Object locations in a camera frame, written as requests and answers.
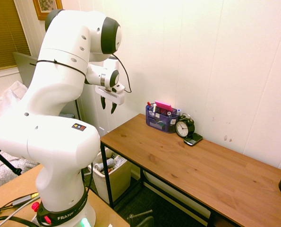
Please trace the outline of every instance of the trash can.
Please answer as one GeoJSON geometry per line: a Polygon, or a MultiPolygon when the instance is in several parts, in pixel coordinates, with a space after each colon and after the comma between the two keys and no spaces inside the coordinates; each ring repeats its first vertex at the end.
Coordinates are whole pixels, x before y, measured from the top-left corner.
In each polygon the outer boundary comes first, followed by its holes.
{"type": "MultiPolygon", "coordinates": [[[[114,152],[112,152],[108,148],[106,148],[105,151],[106,151],[107,158],[112,157],[112,154],[114,152]]],[[[93,161],[93,166],[96,163],[102,163],[101,152],[97,155],[96,159],[93,161]]],[[[132,166],[131,163],[128,162],[126,159],[124,159],[124,161],[120,164],[120,166],[109,172],[113,201],[115,201],[119,196],[121,196],[122,193],[130,186],[131,166],[132,166]]],[[[99,196],[107,203],[110,203],[105,175],[93,167],[93,179],[99,196]]]]}

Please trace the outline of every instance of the floor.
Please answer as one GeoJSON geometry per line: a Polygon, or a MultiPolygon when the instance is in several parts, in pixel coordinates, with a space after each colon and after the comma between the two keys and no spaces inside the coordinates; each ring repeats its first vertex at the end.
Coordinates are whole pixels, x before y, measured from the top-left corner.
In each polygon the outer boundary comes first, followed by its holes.
{"type": "MultiPolygon", "coordinates": [[[[85,176],[85,185],[90,182],[91,175],[85,176]]],[[[97,192],[94,180],[91,189],[97,192]]],[[[154,193],[147,187],[136,186],[114,209],[123,219],[127,220],[130,214],[139,214],[148,210],[153,213],[135,219],[136,223],[141,222],[148,216],[154,217],[155,227],[204,227],[203,224],[181,211],[170,202],[154,193]]]]}

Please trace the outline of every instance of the window blind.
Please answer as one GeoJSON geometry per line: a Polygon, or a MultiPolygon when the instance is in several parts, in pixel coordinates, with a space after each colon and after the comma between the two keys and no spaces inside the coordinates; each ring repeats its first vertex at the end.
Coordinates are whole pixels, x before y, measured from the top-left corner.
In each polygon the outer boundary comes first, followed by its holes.
{"type": "Polygon", "coordinates": [[[12,52],[30,55],[13,0],[0,0],[0,70],[16,66],[12,52]]]}

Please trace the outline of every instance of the smartphone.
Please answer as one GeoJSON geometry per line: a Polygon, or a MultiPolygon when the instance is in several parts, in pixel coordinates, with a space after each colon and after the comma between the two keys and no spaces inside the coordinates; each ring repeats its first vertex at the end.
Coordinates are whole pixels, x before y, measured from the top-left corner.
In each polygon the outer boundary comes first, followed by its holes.
{"type": "Polygon", "coordinates": [[[198,143],[200,140],[202,140],[203,137],[200,136],[199,134],[197,133],[193,133],[192,135],[190,136],[187,136],[185,139],[184,139],[184,142],[190,146],[193,146],[195,145],[196,143],[198,143]]]}

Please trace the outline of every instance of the wooden desk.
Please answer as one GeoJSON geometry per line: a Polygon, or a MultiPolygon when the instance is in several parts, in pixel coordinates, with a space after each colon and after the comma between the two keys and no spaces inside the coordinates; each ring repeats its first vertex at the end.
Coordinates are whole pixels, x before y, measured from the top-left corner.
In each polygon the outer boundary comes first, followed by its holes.
{"type": "Polygon", "coordinates": [[[101,142],[239,226],[281,227],[280,169],[207,140],[190,147],[142,114],[101,142]]]}
{"type": "MultiPolygon", "coordinates": [[[[23,195],[27,195],[36,192],[35,179],[41,170],[42,166],[39,165],[28,172],[18,176],[12,181],[6,183],[0,187],[0,207],[7,202],[18,198],[23,195]]],[[[95,227],[108,227],[111,223],[113,227],[128,227],[129,224],[122,219],[114,210],[112,210],[104,201],[102,201],[91,190],[89,191],[88,201],[94,208],[96,213],[95,227]]],[[[14,209],[0,212],[0,216],[10,215],[14,212],[14,209]]],[[[31,204],[20,210],[15,216],[31,220],[35,215],[35,212],[31,209],[31,204]]],[[[3,227],[22,227],[14,221],[6,222],[3,227]]]]}

